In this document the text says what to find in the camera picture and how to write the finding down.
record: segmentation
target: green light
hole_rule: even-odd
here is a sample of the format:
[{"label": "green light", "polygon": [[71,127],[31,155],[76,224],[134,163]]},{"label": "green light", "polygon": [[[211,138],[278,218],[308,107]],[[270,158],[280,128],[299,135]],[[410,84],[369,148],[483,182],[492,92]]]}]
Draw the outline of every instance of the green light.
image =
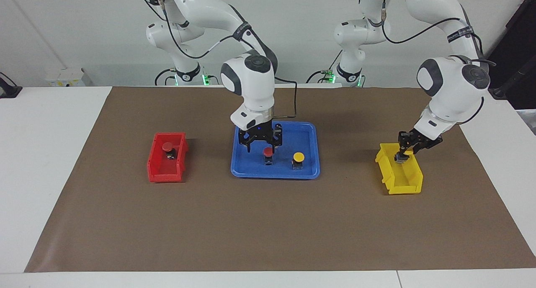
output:
[{"label": "green light", "polygon": [[322,74],[324,75],[324,80],[326,80],[328,83],[335,84],[335,80],[337,79],[337,76],[333,74],[333,71],[324,70],[322,71]]},{"label": "green light", "polygon": [[205,86],[209,86],[210,78],[208,76],[203,75],[203,83],[205,84]]}]

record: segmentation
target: brown paper mat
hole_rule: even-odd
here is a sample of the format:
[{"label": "brown paper mat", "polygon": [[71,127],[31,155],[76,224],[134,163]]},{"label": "brown paper mat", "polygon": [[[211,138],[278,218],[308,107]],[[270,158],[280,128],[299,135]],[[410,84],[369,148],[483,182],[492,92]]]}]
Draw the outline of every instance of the brown paper mat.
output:
[{"label": "brown paper mat", "polygon": [[[292,93],[277,90],[278,113]],[[26,271],[536,267],[459,128],[419,153],[422,194],[387,196],[379,143],[396,142],[428,101],[418,89],[300,90],[297,120],[316,125],[320,178],[244,180],[229,167],[240,97],[113,88]],[[190,143],[187,183],[151,184],[153,136],[175,131]]]}]

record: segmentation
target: white table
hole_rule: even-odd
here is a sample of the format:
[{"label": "white table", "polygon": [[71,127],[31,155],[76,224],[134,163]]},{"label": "white table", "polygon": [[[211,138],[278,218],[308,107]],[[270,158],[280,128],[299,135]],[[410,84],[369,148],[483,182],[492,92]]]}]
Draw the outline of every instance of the white table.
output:
[{"label": "white table", "polygon": [[[0,287],[536,287],[536,269],[23,274],[110,90],[25,88],[0,100]],[[536,136],[507,102],[491,97],[462,129],[535,252]]]}]

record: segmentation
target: blue tray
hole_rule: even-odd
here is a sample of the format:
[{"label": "blue tray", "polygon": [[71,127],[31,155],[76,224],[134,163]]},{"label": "blue tray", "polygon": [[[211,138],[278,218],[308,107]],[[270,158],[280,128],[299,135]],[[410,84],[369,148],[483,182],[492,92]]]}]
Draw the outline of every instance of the blue tray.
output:
[{"label": "blue tray", "polygon": [[[306,122],[274,122],[283,126],[283,145],[276,149],[273,165],[264,165],[263,150],[269,147],[265,141],[254,141],[251,153],[238,142],[235,131],[231,172],[240,178],[301,179],[312,180],[320,176],[320,159],[316,128]],[[306,159],[302,170],[292,169],[294,153],[302,152]]]}]

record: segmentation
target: white wall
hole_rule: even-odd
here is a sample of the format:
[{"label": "white wall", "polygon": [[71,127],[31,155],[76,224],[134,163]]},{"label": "white wall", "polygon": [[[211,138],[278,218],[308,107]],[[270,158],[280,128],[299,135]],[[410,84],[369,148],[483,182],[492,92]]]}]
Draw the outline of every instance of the white wall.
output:
[{"label": "white wall", "polygon": [[[301,82],[327,68],[340,48],[337,23],[360,19],[357,0],[225,0],[234,5],[278,55],[278,76]],[[459,0],[484,40],[497,42],[523,0]],[[97,85],[151,85],[171,60],[145,38],[155,16],[142,0],[0,0],[0,71],[23,86],[45,85],[47,68],[83,67]],[[391,38],[400,40],[425,28],[392,0]],[[226,32],[207,31],[190,42],[207,49]],[[450,54],[439,29],[402,45],[364,46],[367,86],[415,86],[415,73],[429,57]],[[232,40],[201,62],[213,75],[222,62],[242,53]]]}]

